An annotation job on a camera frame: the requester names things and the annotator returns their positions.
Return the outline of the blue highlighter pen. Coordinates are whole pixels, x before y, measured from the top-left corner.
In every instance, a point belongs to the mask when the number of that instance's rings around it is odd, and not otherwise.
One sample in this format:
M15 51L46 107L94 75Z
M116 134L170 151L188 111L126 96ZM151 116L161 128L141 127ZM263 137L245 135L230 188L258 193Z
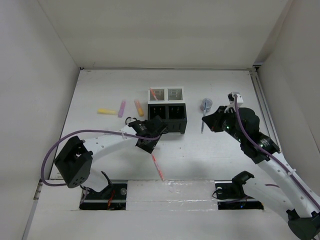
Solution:
M207 101L208 99L207 98L204 98L202 100L202 103L201 103L201 106L202 106L202 116L205 117L206 116L206 113L207 113ZM204 132L204 127L205 127L205 123L204 121L202 120L201 121L201 131L200 133L203 134Z

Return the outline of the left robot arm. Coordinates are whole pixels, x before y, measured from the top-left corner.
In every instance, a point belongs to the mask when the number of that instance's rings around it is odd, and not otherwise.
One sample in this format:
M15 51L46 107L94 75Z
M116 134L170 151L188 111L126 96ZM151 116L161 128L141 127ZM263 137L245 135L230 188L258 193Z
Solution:
M92 164L109 154L133 147L151 154L166 131L167 124L158 115L151 120L132 121L119 131L88 129L87 133L103 135L85 140L77 135L71 137L54 164L68 188L88 188L104 199L112 191L110 179L105 172L92 170Z

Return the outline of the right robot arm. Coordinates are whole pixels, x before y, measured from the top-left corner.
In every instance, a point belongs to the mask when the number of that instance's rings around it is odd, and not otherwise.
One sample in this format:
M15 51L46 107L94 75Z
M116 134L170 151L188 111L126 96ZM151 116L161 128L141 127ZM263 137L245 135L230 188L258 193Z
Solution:
M250 108L220 106L202 121L214 133L226 132L240 143L241 151L275 182L263 183L248 171L229 183L216 184L219 200L254 198L277 213L300 240L320 233L320 197L298 176L280 154L280 148L260 132L260 119Z

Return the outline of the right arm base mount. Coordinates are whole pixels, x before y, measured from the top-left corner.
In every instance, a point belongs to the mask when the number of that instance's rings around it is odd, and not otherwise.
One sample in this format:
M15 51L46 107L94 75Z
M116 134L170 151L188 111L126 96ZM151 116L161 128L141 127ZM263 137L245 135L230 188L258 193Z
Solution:
M263 204L245 194L243 185L254 175L242 171L231 180L215 181L212 197L217 200L218 210L264 210Z

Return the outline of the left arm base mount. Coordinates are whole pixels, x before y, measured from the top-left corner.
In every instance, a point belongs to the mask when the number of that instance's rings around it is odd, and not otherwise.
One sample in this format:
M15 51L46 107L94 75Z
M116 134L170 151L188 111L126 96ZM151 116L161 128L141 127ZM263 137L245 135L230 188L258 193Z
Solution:
M100 192L81 186L82 196L79 202L79 209L84 211L124 211L127 205L128 181L112 181L109 176L101 171L105 188Z

